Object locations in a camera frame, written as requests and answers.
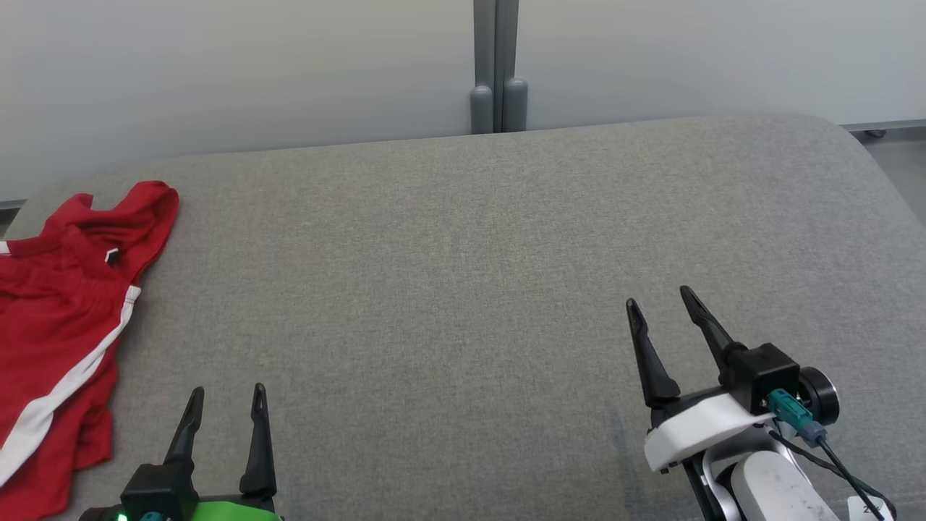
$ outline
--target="cable connector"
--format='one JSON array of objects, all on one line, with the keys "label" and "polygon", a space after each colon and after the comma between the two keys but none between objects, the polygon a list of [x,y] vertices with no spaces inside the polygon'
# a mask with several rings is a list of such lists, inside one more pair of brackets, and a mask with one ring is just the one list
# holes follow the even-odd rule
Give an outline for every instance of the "cable connector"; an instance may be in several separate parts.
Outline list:
[{"label": "cable connector", "polygon": [[782,388],[777,388],[769,394],[769,411],[794,427],[798,436],[811,449],[820,446],[820,439],[826,439],[826,428],[813,419],[813,414],[803,403]]}]

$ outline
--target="red garment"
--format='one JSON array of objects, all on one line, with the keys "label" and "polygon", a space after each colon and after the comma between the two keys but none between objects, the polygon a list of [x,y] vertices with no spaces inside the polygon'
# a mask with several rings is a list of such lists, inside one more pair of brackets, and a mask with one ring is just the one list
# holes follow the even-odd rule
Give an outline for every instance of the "red garment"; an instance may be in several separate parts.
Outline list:
[{"label": "red garment", "polygon": [[72,197],[39,236],[0,242],[4,519],[64,511],[71,473],[109,460],[117,338],[180,204],[157,181],[112,210],[91,210],[92,200]]}]

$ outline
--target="gray floor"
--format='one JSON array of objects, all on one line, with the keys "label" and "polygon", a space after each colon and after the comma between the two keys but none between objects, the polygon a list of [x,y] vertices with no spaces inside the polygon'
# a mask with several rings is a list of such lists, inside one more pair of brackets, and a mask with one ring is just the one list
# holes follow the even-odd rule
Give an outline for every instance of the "gray floor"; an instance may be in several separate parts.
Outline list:
[{"label": "gray floor", "polygon": [[926,128],[888,131],[881,139],[853,133],[887,173],[897,191],[926,225]]}]

